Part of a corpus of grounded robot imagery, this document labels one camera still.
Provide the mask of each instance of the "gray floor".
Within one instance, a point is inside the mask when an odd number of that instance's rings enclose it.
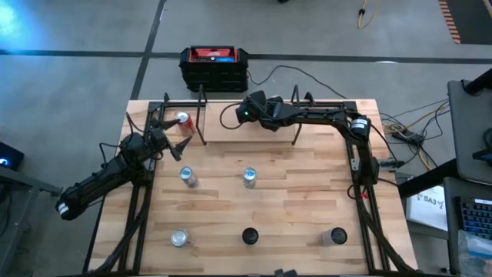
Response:
[[[356,28],[360,0],[168,0],[154,52],[180,52],[189,45],[235,45],[255,54],[351,55],[425,58],[489,58],[492,46],[452,42],[437,0],[381,0],[365,30]],[[158,0],[23,0],[0,2],[0,49],[143,52]],[[369,1],[368,14],[374,10]],[[38,57],[0,55],[0,141],[25,153],[22,171],[68,187],[101,163],[99,142],[118,139],[140,58]],[[375,98],[381,112],[396,114],[446,98],[446,83],[474,78],[490,65],[380,64],[369,62],[250,61],[255,81],[276,65],[293,65],[315,75],[348,98]],[[261,86],[267,95],[290,97],[293,86],[315,98],[337,98],[299,72],[279,69]],[[178,60],[151,58],[140,99],[196,98],[185,88]],[[243,98],[213,94],[211,98]],[[426,109],[404,115],[411,122]],[[436,162],[454,157],[449,115],[440,118],[444,135],[426,142]],[[429,135],[437,134],[436,125]],[[411,153],[392,145],[399,159]],[[413,160],[401,169],[425,171]],[[15,271],[35,276],[79,273],[98,207],[73,222],[56,214],[56,199],[43,195],[24,235]],[[445,241],[412,234],[420,269],[447,266]]]

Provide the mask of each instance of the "black metal frame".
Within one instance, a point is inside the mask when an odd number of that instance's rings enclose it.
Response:
[[[294,87],[294,91],[292,93],[292,98],[291,98],[291,103],[293,105],[296,105],[297,107],[319,107],[319,108],[349,108],[351,110],[357,111],[357,104],[356,102],[353,101],[344,101],[344,102],[316,102],[312,94],[310,92],[306,93],[304,102],[301,102],[299,100],[299,91],[298,87]],[[200,135],[200,139],[203,143],[203,145],[207,145],[207,142],[203,138],[203,132],[199,128],[199,120],[200,120],[200,111],[201,107],[204,107],[205,104],[208,103],[207,96],[203,89],[200,90],[199,96],[198,96],[198,101],[197,102],[170,102],[169,97],[167,94],[165,94],[164,101],[163,102],[150,102],[148,106],[148,115],[146,118],[146,123],[145,123],[145,130],[148,130],[149,128],[149,123],[150,119],[153,116],[154,112],[158,112],[158,117],[160,119],[164,118],[164,113],[166,108],[179,108],[179,107],[197,107],[197,117],[196,117],[196,123],[195,127],[197,129],[198,134]],[[292,142],[292,145],[295,145],[298,136],[300,134],[302,125],[299,125],[298,131],[296,133],[296,136],[294,137],[294,141]],[[347,147],[347,157],[349,161],[349,165],[351,163],[351,160],[355,158],[354,156],[354,145],[350,143],[348,140],[346,140],[346,147]],[[137,206],[137,201],[138,201],[138,193],[140,190],[140,187],[134,186],[132,194],[131,194],[131,201],[128,209],[128,217],[127,217],[127,222],[126,222],[126,228],[125,228],[125,234],[121,241],[118,243],[116,249],[113,251],[113,254],[111,254],[109,257],[113,257],[114,255],[116,258],[119,258],[119,264],[118,264],[118,270],[111,272],[111,268],[109,270],[103,271],[103,272],[84,272],[81,275],[73,275],[73,276],[120,276],[120,275],[139,275],[140,272],[140,263],[141,263],[141,255],[143,252],[143,247],[144,247],[144,241],[145,241],[145,230],[146,230],[146,225],[147,225],[147,218],[148,218],[148,213],[149,213],[149,208],[150,208],[150,200],[151,200],[151,191],[153,187],[153,182],[154,182],[154,175],[155,175],[155,161],[151,161],[154,163],[154,166],[149,165],[149,184],[145,186],[145,197],[144,197],[144,202],[142,204],[140,212],[137,214],[135,217],[136,213],[136,206]],[[388,254],[384,251],[383,243],[377,242],[378,244],[378,250],[381,255],[381,264],[382,264],[382,269],[376,269],[376,266],[374,264],[374,257],[373,257],[373,252],[371,248],[371,239],[369,236],[369,230],[368,230],[368,225],[371,224],[373,227],[376,226],[377,229],[381,230],[381,235],[382,235],[382,224],[381,224],[381,218],[379,216],[379,211],[377,209],[377,201],[376,201],[376,196],[374,193],[374,187],[373,185],[366,185],[367,186],[367,197],[369,200],[369,204],[371,207],[371,218],[373,219],[373,222],[367,222],[364,221],[363,219],[363,214],[367,213],[366,208],[364,207],[363,199],[361,196],[361,186],[364,184],[359,184],[357,180],[357,169],[353,169],[350,167],[351,170],[351,177],[352,181],[354,183],[354,194],[356,198],[356,206],[357,206],[357,213],[359,216],[359,223],[361,226],[361,237],[362,237],[362,244],[364,247],[364,254],[365,254],[365,259],[367,263],[367,268],[368,268],[368,274],[369,275],[379,275],[379,276],[442,276],[442,275],[429,275],[429,274],[424,274],[424,273],[419,273],[419,272],[394,272],[391,271],[389,260],[388,260]],[[134,235],[136,230],[139,229],[138,233],[138,239],[137,239],[137,247],[135,249],[135,260],[133,263],[133,268],[132,269],[126,269],[126,262],[127,262],[127,257],[128,257],[128,245],[131,240],[131,237]],[[93,234],[93,243],[94,239],[97,233],[97,226],[95,228],[95,232]],[[87,256],[87,260],[85,263],[85,268],[84,270],[87,271],[88,267],[88,260],[91,257],[91,250],[92,246],[89,249],[89,253]],[[169,275],[170,277],[182,277],[183,275]],[[193,277],[212,277],[215,275],[193,275]],[[234,277],[242,277],[246,275],[228,275],[228,276],[234,276]],[[329,275],[316,275],[317,277],[323,277],[323,276],[329,276]]]

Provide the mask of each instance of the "wooden tabletop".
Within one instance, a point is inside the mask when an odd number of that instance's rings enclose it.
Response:
[[[354,101],[358,111],[382,131],[375,100]],[[147,107],[148,101],[128,104],[128,112],[141,128]],[[196,108],[168,108],[165,118],[181,111],[196,116]],[[129,132],[125,121],[121,137]],[[183,139],[175,127],[166,134],[172,142]],[[371,146],[375,157],[388,157],[376,132],[371,132]],[[351,174],[345,142],[336,129],[303,125],[295,146],[290,142],[203,146],[196,135],[182,158],[176,162],[165,152],[157,164],[141,274],[273,275],[276,269],[296,269],[302,275],[367,273],[356,205],[346,194]],[[179,179],[179,169],[185,165],[196,173],[197,189],[189,189]],[[254,189],[243,186],[241,174],[246,166],[257,170]],[[387,172],[380,177],[394,181]],[[384,234],[405,262],[417,268],[397,188],[379,182],[374,189]],[[100,266],[123,235],[130,195],[131,184],[107,195],[89,269]],[[255,245],[242,242],[241,233],[247,227],[259,232]],[[333,227],[347,231],[347,243],[321,246],[320,234]],[[171,233],[177,228],[190,234],[186,247],[171,244]],[[381,268],[372,235],[371,242]],[[134,247],[133,243],[128,266]]]

